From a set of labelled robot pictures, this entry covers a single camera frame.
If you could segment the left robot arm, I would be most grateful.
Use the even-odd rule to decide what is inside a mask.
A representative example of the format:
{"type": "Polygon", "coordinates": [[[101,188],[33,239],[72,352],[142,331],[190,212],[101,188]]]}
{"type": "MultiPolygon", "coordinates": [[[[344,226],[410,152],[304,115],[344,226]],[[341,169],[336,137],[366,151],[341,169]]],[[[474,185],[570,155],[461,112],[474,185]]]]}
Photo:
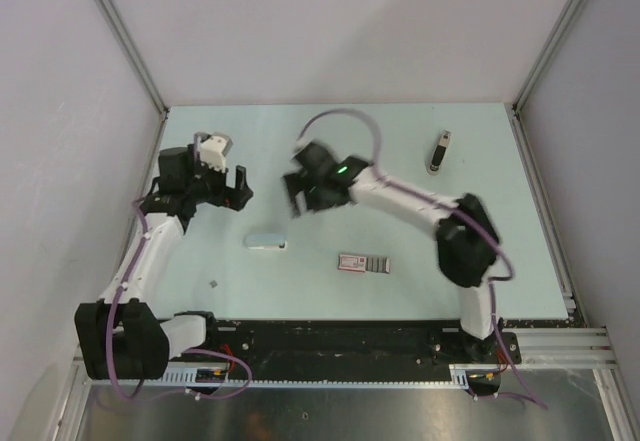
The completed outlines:
{"type": "Polygon", "coordinates": [[[226,135],[197,133],[187,146],[159,152],[149,192],[133,203],[139,226],[118,271],[99,299],[80,304],[74,315],[91,379],[156,380],[170,360],[187,352],[202,361],[219,353],[213,313],[182,311],[159,319],[152,300],[198,207],[239,212],[252,198],[245,167],[236,167],[234,185],[227,183],[231,146],[226,135]]]}

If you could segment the light blue stapler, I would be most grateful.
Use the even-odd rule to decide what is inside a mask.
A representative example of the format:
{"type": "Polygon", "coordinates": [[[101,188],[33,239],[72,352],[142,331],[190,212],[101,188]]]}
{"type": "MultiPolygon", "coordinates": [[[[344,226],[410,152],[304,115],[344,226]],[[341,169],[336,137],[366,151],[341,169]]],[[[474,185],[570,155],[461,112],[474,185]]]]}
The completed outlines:
{"type": "Polygon", "coordinates": [[[287,237],[283,233],[254,233],[244,238],[244,246],[251,250],[285,250],[287,237]]]}

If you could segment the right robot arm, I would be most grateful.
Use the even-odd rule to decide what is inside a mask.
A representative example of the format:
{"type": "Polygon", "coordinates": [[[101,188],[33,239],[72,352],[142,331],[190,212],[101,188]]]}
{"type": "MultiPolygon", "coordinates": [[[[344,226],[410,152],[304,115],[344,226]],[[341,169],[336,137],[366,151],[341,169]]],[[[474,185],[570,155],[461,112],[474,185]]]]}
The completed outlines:
{"type": "Polygon", "coordinates": [[[497,350],[487,273],[497,261],[499,236],[480,199],[421,190],[383,173],[373,160],[342,161],[319,142],[295,152],[296,169],[282,176],[292,215],[361,205],[403,221],[434,240],[437,266],[456,286],[463,354],[484,362],[497,350]]]}

